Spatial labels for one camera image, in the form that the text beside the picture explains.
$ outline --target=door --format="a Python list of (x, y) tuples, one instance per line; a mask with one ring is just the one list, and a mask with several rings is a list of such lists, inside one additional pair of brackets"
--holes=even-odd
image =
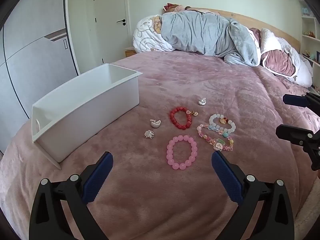
[(36, 101), (76, 77), (67, 38), (56, 39), (43, 37), (7, 60), (13, 86), (30, 118)]
[(6, 58), (31, 42), (65, 28), (63, 0), (20, 0), (5, 22)]
[(94, 7), (103, 62), (124, 58), (124, 49), (129, 46), (124, 0), (94, 0)]
[(28, 120), (14, 93), (4, 61), (3, 29), (0, 31), (0, 159), (11, 138)]
[(4, 53), (13, 88), (30, 118), (36, 101), (77, 76), (64, 0), (20, 0), (4, 24)]

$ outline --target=white storage box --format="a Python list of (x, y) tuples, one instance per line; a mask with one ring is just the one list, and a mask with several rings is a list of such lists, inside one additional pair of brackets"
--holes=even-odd
[(134, 70), (94, 68), (51, 91), (32, 106), (32, 141), (59, 163), (108, 124), (139, 104)]

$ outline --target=gray blanket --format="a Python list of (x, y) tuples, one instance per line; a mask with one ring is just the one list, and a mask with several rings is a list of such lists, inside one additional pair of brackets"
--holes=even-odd
[(259, 64), (253, 39), (234, 19), (183, 11), (165, 13), (161, 20), (161, 35), (174, 49), (224, 57), (224, 61), (231, 64)]

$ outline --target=jewelry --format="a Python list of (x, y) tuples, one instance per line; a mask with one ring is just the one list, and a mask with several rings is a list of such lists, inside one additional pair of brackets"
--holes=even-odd
[[(175, 119), (174, 117), (174, 114), (178, 111), (183, 111), (187, 114), (187, 123), (186, 125), (181, 125), (177, 122), (177, 120)], [(185, 107), (182, 107), (182, 106), (178, 106), (177, 108), (173, 109), (171, 112), (170, 112), (170, 120), (171, 122), (179, 129), (182, 129), (182, 130), (185, 130), (187, 128), (189, 128), (191, 126), (191, 115), (193, 114), (193, 116), (197, 116), (198, 115), (198, 112), (190, 112), (189, 110), (187, 110)]]
[(158, 128), (161, 125), (161, 120), (156, 121), (156, 120), (150, 119), (150, 122), (153, 128)]
[[(223, 128), (222, 126), (217, 125), (216, 123), (213, 122), (214, 119), (216, 118), (220, 118), (220, 123), (225, 124), (228, 123), (231, 125), (231, 129), (227, 129), (227, 128)], [(222, 135), (224, 138), (227, 138), (229, 136), (229, 134), (233, 133), (236, 130), (236, 125), (234, 122), (232, 122), (231, 120), (228, 120), (227, 118), (224, 117), (223, 114), (213, 114), (210, 116), (209, 119), (209, 130), (214, 130), (216, 132), (218, 131), (223, 131)]]
[(202, 128), (208, 128), (209, 125), (207, 124), (201, 124), (197, 127), (197, 131), (198, 131), (198, 134), (200, 137), (202, 137), (203, 139), (205, 139), (209, 144), (213, 145), (213, 148), (216, 150), (216, 151), (220, 151), (220, 150), (225, 150), (225, 151), (233, 151), (233, 144), (234, 144), (234, 141), (233, 139), (228, 136), (227, 139), (230, 143), (229, 146), (225, 146), (225, 142), (224, 140), (221, 140), (221, 139), (212, 139), (210, 138), (209, 136), (207, 136), (206, 134), (203, 134), (202, 133)]
[(145, 136), (146, 138), (152, 139), (153, 136), (154, 136), (154, 134), (155, 134), (155, 133), (154, 133), (153, 131), (148, 130), (148, 131), (146, 131), (146, 132), (144, 133), (144, 136)]
[(207, 103), (206, 98), (202, 98), (201, 101), (198, 101), (198, 104), (204, 106)]
[[(191, 144), (191, 155), (188, 160), (186, 160), (184, 163), (175, 163), (173, 159), (173, 146), (178, 141), (187, 141)], [(192, 137), (189, 137), (188, 135), (179, 135), (178, 137), (173, 137), (171, 141), (169, 141), (169, 144), (167, 145), (167, 160), (168, 164), (172, 166), (174, 170), (180, 169), (185, 170), (186, 167), (191, 166), (191, 164), (196, 160), (196, 157), (198, 155), (198, 148), (197, 143), (194, 141)]]

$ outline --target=wardrobe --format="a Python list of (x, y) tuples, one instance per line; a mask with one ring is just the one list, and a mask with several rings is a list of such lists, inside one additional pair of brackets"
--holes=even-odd
[(0, 31), (2, 153), (31, 118), (32, 105), (77, 75), (65, 0), (20, 0)]

